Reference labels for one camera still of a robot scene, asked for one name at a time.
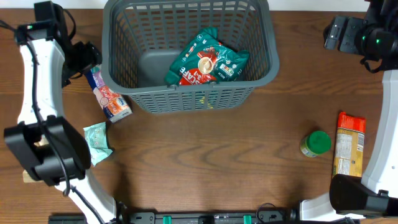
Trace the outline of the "colourful tissue multipack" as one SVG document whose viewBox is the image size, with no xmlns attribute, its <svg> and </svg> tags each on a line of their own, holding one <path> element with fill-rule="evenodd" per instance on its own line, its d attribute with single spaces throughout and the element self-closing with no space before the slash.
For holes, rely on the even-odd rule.
<svg viewBox="0 0 398 224">
<path fill-rule="evenodd" d="M 93 93 L 105 116 L 115 123 L 130 114 L 132 109 L 122 95 L 111 90 L 102 77 L 101 65 L 93 67 L 85 74 Z"/>
</svg>

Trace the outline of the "light teal wipes pack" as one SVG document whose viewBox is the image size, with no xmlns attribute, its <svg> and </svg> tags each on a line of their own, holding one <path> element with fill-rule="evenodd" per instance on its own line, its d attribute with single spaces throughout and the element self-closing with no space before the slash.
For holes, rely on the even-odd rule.
<svg viewBox="0 0 398 224">
<path fill-rule="evenodd" d="M 109 157 L 113 150 L 108 147 L 106 136 L 106 123 L 98 123 L 83 128 L 85 140 L 90 150 L 91 163 L 93 166 Z"/>
</svg>

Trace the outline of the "green Nescafe 3in1 bag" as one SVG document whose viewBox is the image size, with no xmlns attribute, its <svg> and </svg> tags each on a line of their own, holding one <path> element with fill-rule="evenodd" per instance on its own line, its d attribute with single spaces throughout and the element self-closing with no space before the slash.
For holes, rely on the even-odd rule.
<svg viewBox="0 0 398 224">
<path fill-rule="evenodd" d="M 168 85 L 231 82 L 242 74 L 250 53 L 235 52 L 218 39 L 218 29 L 206 27 L 182 50 L 165 76 Z"/>
</svg>

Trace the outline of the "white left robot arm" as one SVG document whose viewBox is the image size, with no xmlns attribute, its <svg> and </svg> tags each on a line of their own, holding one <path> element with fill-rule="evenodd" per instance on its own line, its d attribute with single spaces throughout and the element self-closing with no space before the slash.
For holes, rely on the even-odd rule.
<svg viewBox="0 0 398 224">
<path fill-rule="evenodd" d="M 83 212 L 83 223 L 118 223 L 118 206 L 90 170 L 84 137 L 66 120 L 62 90 L 74 75 L 102 61 L 91 43 L 73 43 L 70 13 L 52 1 L 34 5 L 35 21 L 13 29 L 24 62 L 17 124 L 4 130 L 7 147 L 35 182 L 55 187 Z"/>
</svg>

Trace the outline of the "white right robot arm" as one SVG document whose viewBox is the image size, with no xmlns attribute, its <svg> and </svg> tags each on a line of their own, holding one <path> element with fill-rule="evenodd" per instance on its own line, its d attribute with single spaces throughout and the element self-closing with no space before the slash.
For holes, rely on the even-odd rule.
<svg viewBox="0 0 398 224">
<path fill-rule="evenodd" d="M 336 16 L 323 33 L 325 48 L 362 56 L 382 72 L 382 111 L 372 156 L 362 168 L 366 120 L 338 117 L 329 192 L 300 203 L 286 216 L 300 223 L 359 223 L 397 217 L 397 1 L 371 1 L 362 19 Z"/>
</svg>

